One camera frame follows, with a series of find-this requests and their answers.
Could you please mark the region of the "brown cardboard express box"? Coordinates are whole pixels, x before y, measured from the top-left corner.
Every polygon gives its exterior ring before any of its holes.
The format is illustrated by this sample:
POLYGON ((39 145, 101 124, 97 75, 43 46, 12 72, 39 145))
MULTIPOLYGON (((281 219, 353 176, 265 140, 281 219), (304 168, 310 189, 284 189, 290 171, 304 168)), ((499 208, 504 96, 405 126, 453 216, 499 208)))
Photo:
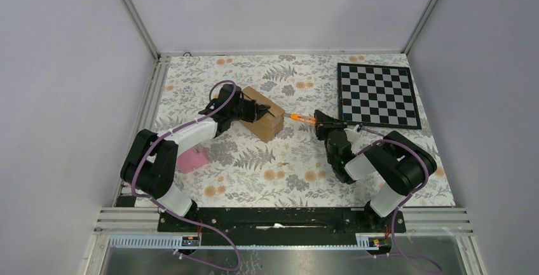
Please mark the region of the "brown cardboard express box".
POLYGON ((247 100, 255 100, 259 105, 269 106, 268 112, 253 123, 240 120, 240 123, 260 140, 269 142, 283 129, 284 110, 250 86, 244 88, 242 93, 247 100))

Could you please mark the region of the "orange black utility knife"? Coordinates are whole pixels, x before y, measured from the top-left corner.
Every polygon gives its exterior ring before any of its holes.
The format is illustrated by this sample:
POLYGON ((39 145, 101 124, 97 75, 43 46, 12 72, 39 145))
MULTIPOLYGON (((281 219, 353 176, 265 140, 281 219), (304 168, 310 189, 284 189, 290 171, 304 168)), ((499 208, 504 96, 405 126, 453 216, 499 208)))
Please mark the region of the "orange black utility knife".
POLYGON ((300 115, 296 113, 287 113, 287 112, 284 113, 284 116, 292 120, 302 122, 302 123, 311 124, 311 125, 316 124, 316 119, 314 117, 304 116, 304 115, 300 115))

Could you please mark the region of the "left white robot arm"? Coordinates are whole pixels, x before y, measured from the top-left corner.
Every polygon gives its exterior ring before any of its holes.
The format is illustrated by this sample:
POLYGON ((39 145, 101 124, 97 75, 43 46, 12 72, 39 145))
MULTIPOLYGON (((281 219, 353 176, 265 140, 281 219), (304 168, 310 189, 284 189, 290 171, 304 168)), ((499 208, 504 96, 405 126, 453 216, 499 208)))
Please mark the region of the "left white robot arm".
POLYGON ((245 90, 230 80, 216 84, 215 98, 192 120, 160 133, 140 130, 131 146, 119 176, 128 183, 132 194, 149 198, 173 215, 173 223, 190 231, 197 223, 193 200, 175 184, 177 157, 194 146, 218 137, 235 121, 254 123, 271 109, 268 102, 249 98, 245 90))

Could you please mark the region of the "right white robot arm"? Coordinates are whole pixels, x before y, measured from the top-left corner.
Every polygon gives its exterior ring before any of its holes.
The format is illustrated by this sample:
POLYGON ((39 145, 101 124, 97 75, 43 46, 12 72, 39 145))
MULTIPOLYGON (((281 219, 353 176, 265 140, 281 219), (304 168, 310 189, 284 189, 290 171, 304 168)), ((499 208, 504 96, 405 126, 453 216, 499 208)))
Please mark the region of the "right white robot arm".
POLYGON ((335 119, 320 110, 314 112, 315 134, 324 143, 327 162, 344 184, 353 184, 366 175, 378 173, 385 181, 381 190, 366 204, 364 222, 379 232, 390 216, 437 171, 437 163, 427 151, 397 131, 353 152, 360 139, 360 125, 335 119))

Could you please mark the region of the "black white chessboard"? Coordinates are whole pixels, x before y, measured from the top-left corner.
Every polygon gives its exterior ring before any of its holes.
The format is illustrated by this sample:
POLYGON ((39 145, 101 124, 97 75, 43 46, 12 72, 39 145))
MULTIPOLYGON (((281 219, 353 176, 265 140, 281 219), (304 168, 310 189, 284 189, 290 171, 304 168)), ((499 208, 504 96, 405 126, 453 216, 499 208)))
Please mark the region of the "black white chessboard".
POLYGON ((408 67, 338 63, 339 118, 364 126, 422 129, 408 67))

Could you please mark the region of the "pink plastic bag package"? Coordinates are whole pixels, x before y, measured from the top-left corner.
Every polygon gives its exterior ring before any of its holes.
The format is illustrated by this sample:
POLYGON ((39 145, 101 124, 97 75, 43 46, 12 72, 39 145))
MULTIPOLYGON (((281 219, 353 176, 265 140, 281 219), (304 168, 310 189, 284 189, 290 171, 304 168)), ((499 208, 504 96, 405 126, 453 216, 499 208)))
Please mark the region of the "pink plastic bag package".
POLYGON ((187 174, 205 166, 209 162, 206 148, 202 145, 196 145, 177 156, 176 168, 181 173, 187 174))

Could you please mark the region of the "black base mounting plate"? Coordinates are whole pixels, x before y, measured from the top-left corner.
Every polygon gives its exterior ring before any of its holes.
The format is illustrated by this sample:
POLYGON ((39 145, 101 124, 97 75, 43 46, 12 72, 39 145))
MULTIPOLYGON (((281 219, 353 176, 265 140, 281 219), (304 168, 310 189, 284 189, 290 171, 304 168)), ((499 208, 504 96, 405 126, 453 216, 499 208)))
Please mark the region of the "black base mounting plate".
POLYGON ((302 242, 341 240, 354 234, 372 234, 383 238, 392 232, 405 233, 401 212, 395 223, 392 218, 376 218, 363 208, 192 208, 183 222, 170 214, 160 214, 158 232, 193 233, 195 236, 215 236, 215 227, 235 242, 283 241, 292 238, 302 242))

